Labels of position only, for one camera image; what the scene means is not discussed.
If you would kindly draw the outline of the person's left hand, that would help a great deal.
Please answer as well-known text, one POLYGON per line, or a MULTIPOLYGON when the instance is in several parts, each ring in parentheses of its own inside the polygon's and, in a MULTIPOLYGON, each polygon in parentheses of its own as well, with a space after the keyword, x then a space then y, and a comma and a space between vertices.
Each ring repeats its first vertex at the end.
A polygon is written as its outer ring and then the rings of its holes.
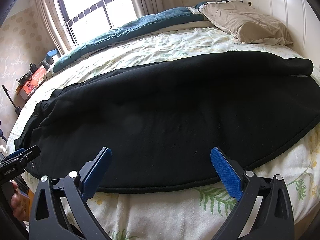
POLYGON ((18 191, 18 185, 14 180, 11 180, 10 182, 14 189, 14 194, 12 195, 12 198, 10 200, 12 214, 15 218, 17 218, 20 222, 22 222, 25 220, 26 213, 21 202, 20 193, 18 191))

